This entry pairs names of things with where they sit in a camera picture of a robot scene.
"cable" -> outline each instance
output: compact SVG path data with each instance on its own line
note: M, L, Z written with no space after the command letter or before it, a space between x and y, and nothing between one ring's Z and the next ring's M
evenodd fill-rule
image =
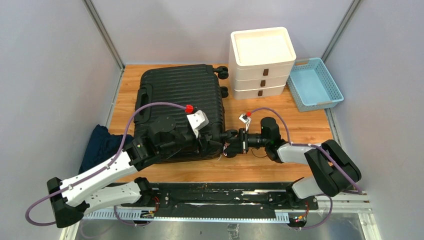
M347 179L347 181L349 181L349 183L356 188L356 190L358 191L358 193L356 193L356 194L362 195L362 191L363 191L362 188L355 181L353 181L353 179L336 163L336 161L334 161L334 159L327 153L327 151L325 151L322 147L315 145L315 144L293 143L293 142L291 142L290 141L289 128L287 127L287 124L283 120L281 115L278 114L274 109L271 109L269 107L256 108L256 109L252 110L250 112L250 114L253 114L254 112L259 111L259 110L268 110L268 111L273 112L275 115L277 115L277 117L281 120L282 124L284 125L285 131L287 133L287 142L289 142L292 146L312 147L312 148L316 148L316 149L320 150L328 158L328 160L333 164L333 166L343 175L343 177L345 177Z
M343 175L344 178L349 181L352 186L355 187L355 189L358 191L359 194L362 194L362 188L345 172L343 169L334 161L334 159L330 156L330 154L324 150L324 148L315 145L315 144L305 144L305 143L291 143L292 146L298 146L298 147L312 147L316 148L321 151L322 154L324 154L328 160L333 164L333 166Z
M153 199L154 199L154 213L156 213L159 210L160 201L157 196L155 196Z
M122 220L122 219L119 217L119 215L118 215L118 212L117 212L117 206L116 206L116 205L115 205L115 206L113 206L113 214L115 214L115 217L116 217L116 219L118 219L118 221L120 221L121 223L123 223L123 224L125 224L125 225L132 226L132 227L142 227L142 226L146 226L146 225L148 225L149 223L151 223L151 221L148 221L147 223L140 223L140 224L136 224L136 223L129 223L129 222L126 222L126 221Z
M307 216L308 216L308 213L309 213L309 203L306 201L305 202L306 203L306 206L307 206L307 208L306 208L306 212L304 213L304 214L302 214L302 215L300 215L298 218L297 218L297 220L296 220L296 222L298 222L300 219L302 219L302 218L306 218Z
M325 194L320 194L319 196L326 196L326 197L328 197L328 199L330 199L330 209L328 210L327 216L325 216L325 218L321 222L319 222L315 225L312 225L312 226L290 227L290 228L296 229L296 230L308 230L308 229L314 229L316 227L319 227L319 226L323 225L325 222L327 222L327 220L330 218L330 215L333 211L333 199L331 197L325 195Z
M268 157L268 155L265 155L265 156L256 156L256 154L253 152L253 149L256 149L256 148L252 148L252 154L253 154L253 156L255 156L255 157L257 157L257 158L266 158L266 157Z
M127 136L127 133L128 133L128 129L130 128L130 124L131 124L131 122L132 122L132 120L134 119L134 117L139 113L139 112L141 112L142 110L144 110L144 109L146 109L146 108L149 108L149 107L153 107L153 106L160 106L160 105L162 105L162 106L171 106L171 107L175 107L175 108L179 108L179 109L186 109L186 107L185 106L182 106L182 105L178 105L178 104L175 104L175 103L171 103L171 102L152 102L152 103L148 103L148 104L146 104L146 105L144 105L144 106L142 106L142 107L140 107L139 109L137 109L132 115L131 115L131 117L129 118L129 120L128 120L128 122L127 122L127 124L126 124L126 127L125 127L125 130L124 130L124 132L123 132L123 136L122 136L122 141L120 142L120 145L119 145L119 148L118 148L118 151L116 152L116 154L115 154L115 156L112 158L112 160L107 164L109 167L118 159L118 157L120 156L120 154L121 154L121 152L122 152L122 149L123 149L123 147L124 147L124 143L125 143L125 139L126 139L126 136ZM73 188L73 187L75 187L75 186L77 186L78 184L80 184L80 183L83 183L83 182L85 182L85 181L87 181L87 180L89 180L89 179L91 179L92 177L94 177L94 176L96 176L96 175L98 175L98 174L100 174L101 172L103 172L104 170L106 170L107 168L106 168L106 166L104 166L104 167L102 167L102 168L100 168L99 170L97 170L96 172L94 172L94 173L92 173L92 174L90 174L90 175L88 175L88 176L86 176L86 177L84 177L84 178L82 178L82 179L80 179L80 180L78 180L78 181L76 181L76 182L74 182L74 183L72 183L72 184L70 184L70 186ZM31 210L35 207L35 206L37 206L38 204L40 204L40 203L42 203L42 202L44 202L44 201L46 201L47 199L50 199L50 198L52 198L52 197L54 197L54 196L56 196L56 195L59 195L59 194L61 194L61 193L63 193L63 192L65 192L65 191L67 191L69 189L69 186L68 187L65 187L65 188L62 188L62 189L60 189L60 190L58 190L58 191L55 191L55 192L53 192L53 193L51 193L51 194L49 194L49 195L47 195L47 196L45 196L45 197L43 197L43 198L41 198L41 199L39 199L38 201L36 201L36 202L34 202L33 204L31 204L29 207L28 207L28 209L26 210L26 212L25 212L25 219L26 219L26 221L28 222L28 223L30 223L30 224L32 224L32 225L34 225L34 226L39 226L39 227L45 227L45 226L50 226L50 225L54 225L56 222L55 221L52 221L52 222L43 222L43 223L41 223L41 222L36 222L36 221L33 221L31 218L30 218L30 212L31 212Z
M278 114L278 112L276 112L274 109L269 108L269 107L265 107L265 106L263 106L263 107L258 107L258 108L256 108L256 109L253 109L250 113L251 113L251 114L253 114L254 112L257 112L257 111L259 111L259 110L268 110L268 111L273 112L275 115L277 115L277 117L281 120L282 124L284 125L285 132L287 133L287 142L289 142L289 143L290 143L290 133L289 133L289 128L287 127L287 124L286 124L286 122L284 121L283 117L281 117L281 115L280 115L280 114Z

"suitcase handle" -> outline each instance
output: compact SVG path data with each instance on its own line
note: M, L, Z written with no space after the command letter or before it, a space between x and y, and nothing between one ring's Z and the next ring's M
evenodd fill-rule
M142 84L137 93L137 101L135 102L135 110L139 109L141 106L150 104L152 102L152 92L153 87L150 84ZM150 119L150 113L152 108L148 107L140 111L134 117L135 124L143 124Z

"dark blue cloth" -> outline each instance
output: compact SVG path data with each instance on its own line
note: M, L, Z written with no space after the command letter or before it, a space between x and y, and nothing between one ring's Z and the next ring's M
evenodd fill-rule
M112 135L105 126L95 126L85 149L79 174L110 159L118 151L123 135ZM133 136L126 135L125 144L133 140Z

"suitcase wheel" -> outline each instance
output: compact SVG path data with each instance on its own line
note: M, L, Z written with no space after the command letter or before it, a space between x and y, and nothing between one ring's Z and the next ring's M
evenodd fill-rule
M222 96L223 99L228 97L228 87L226 87L226 86L221 87L221 96Z
M229 74L228 74L228 67L226 66L219 66L217 68L213 69L214 73L218 73L218 78L219 79L227 79Z

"blue plastic basket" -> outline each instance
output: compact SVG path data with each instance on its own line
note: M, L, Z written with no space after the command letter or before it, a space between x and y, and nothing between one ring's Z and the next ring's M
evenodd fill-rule
M299 112L332 108L344 99L318 57L296 61L287 82Z

